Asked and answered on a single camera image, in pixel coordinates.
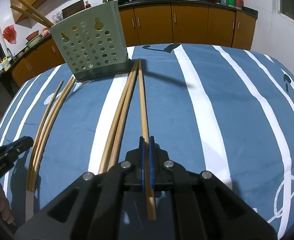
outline red plastic bag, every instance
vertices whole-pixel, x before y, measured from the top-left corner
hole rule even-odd
[[[16,44],[16,30],[14,29],[14,25],[7,26],[3,31],[3,37],[10,44]]]

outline striped tablecloth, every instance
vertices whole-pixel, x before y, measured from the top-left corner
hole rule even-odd
[[[156,143],[187,170],[212,171],[281,237],[294,223],[294,76],[267,55],[220,46],[160,44],[130,47],[128,54],[142,59],[149,130]],[[70,76],[63,64],[27,81],[0,123],[0,146],[23,135],[34,138],[51,95]],[[74,85],[45,148],[35,212],[83,172],[98,172],[126,78],[121,74]],[[140,135],[137,82],[119,161],[138,147]],[[25,221],[30,152],[1,180],[19,225]],[[160,203],[167,197],[157,198],[159,218],[166,217]],[[150,229],[137,212],[123,212],[122,219],[120,235],[131,228],[138,239]]]

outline wooden chopstick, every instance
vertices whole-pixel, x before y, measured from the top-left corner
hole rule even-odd
[[[110,160],[110,154],[111,154],[111,150],[112,150],[112,146],[114,143],[114,139],[115,139],[115,134],[116,134],[116,129],[118,126],[118,122],[119,122],[119,117],[120,117],[120,113],[121,110],[123,108],[123,104],[125,101],[125,96],[127,94],[127,90],[128,90],[128,86],[131,80],[131,77],[133,75],[134,72],[134,68],[136,67],[136,63],[134,64],[128,78],[126,81],[126,85],[124,86],[123,89],[123,93],[121,94],[120,100],[118,102],[118,106],[114,115],[114,119],[112,120],[111,126],[110,126],[110,130],[108,133],[108,137],[106,140],[106,144],[105,144],[105,148],[104,148],[104,152],[103,152],[103,156],[100,162],[100,166],[99,166],[99,170],[98,170],[98,174],[104,173],[107,171],[108,169],[108,164],[109,164],[109,160]]]
[[[111,150],[111,156],[110,156],[110,160],[109,160],[109,164],[108,164],[108,169],[110,169],[112,166],[114,166],[117,163],[118,154],[119,154],[119,147],[120,147],[120,143],[121,143],[121,137],[124,132],[125,120],[126,120],[126,116],[127,116],[128,109],[129,109],[129,103],[130,103],[131,95],[133,93],[133,89],[135,86],[137,68],[138,68],[138,62],[136,61],[135,65],[133,67],[132,76],[129,81],[126,97],[125,97],[124,104],[123,104],[123,107],[121,110],[117,130],[116,130],[116,134],[115,134],[114,143],[113,143],[112,150]]]
[[[16,7],[16,6],[14,6],[14,5],[11,5],[11,8],[14,9],[15,11],[18,11],[18,12],[20,12],[21,14],[24,14],[25,16],[27,16],[27,17],[33,19],[34,21],[36,21],[36,22],[38,22],[38,23],[40,23],[40,24],[42,24],[42,25],[44,25],[44,26],[50,28],[50,26],[49,26],[48,24],[46,24],[43,20],[41,20],[41,19],[39,19],[38,17],[36,17],[36,16],[34,16],[34,15],[32,15],[32,14],[30,14],[30,13],[24,11],[23,9],[21,9],[21,8],[19,8],[19,7]]]
[[[62,80],[60,82],[60,84],[58,85],[58,87],[56,88],[55,92],[54,92],[54,95],[53,97],[51,98],[49,104],[47,105],[46,109],[45,109],[45,112],[43,114],[43,117],[42,117],[42,120],[39,124],[39,127],[38,127],[38,130],[37,130],[37,133],[36,133],[36,137],[35,137],[35,140],[34,140],[34,145],[33,145],[33,149],[32,149],[32,153],[31,153],[31,157],[30,157],[30,160],[29,160],[29,166],[28,166],[28,171],[27,171],[27,178],[26,178],[26,190],[29,190],[29,180],[30,180],[30,174],[31,174],[31,170],[32,170],[32,166],[33,166],[33,160],[35,158],[35,153],[36,153],[36,148],[37,148],[37,145],[38,145],[38,142],[39,142],[39,139],[40,139],[40,136],[41,136],[41,133],[42,133],[42,129],[43,129],[43,126],[45,124],[45,121],[46,121],[46,118],[48,116],[48,113],[53,105],[53,102],[55,101],[55,98],[60,90],[60,88],[62,87],[63,85],[63,82],[64,80]]]
[[[138,79],[139,79],[139,96],[140,96],[140,114],[142,119],[142,132],[145,141],[145,189],[146,189],[146,200],[147,200],[147,215],[148,220],[156,219],[156,203],[154,190],[151,188],[150,184],[150,166],[149,166],[149,132],[147,123],[147,111],[146,111],[146,101],[145,101],[145,89],[143,81],[143,70],[141,60],[138,60]]]
[[[25,0],[18,0],[20,1],[23,5],[25,5],[28,9],[30,9],[34,14],[36,14],[41,20],[43,20],[49,28],[52,27],[54,24],[47,19],[43,14],[41,14],[39,11],[37,11],[33,6],[31,6],[28,2]]]
[[[47,122],[45,124],[45,127],[43,128],[42,134],[41,134],[41,142],[38,144],[38,147],[36,149],[36,156],[35,156],[35,161],[33,162],[33,169],[29,181],[29,191],[34,191],[35,190],[35,185],[36,185],[36,179],[40,167],[40,162],[41,158],[44,153],[44,149],[49,137],[49,134],[51,132],[51,129],[53,127],[53,124],[55,122],[55,119],[58,115],[58,112],[60,111],[61,106],[63,105],[67,95],[69,94],[70,90],[72,89],[74,82],[75,82],[75,77],[72,76],[66,86],[64,87],[61,95],[59,96],[58,100],[56,101],[52,112],[50,113]]]

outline metal screw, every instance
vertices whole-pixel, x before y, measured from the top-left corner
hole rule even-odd
[[[204,171],[201,176],[204,178],[204,179],[210,179],[212,174],[210,171]]]
[[[131,163],[127,162],[127,161],[124,161],[120,165],[121,165],[122,168],[126,169],[126,168],[129,168],[131,166]]]
[[[172,161],[165,161],[164,162],[164,166],[167,168],[171,168],[174,165],[174,163]]]
[[[84,180],[91,180],[94,177],[94,175],[91,172],[85,172],[83,174],[83,179]]]

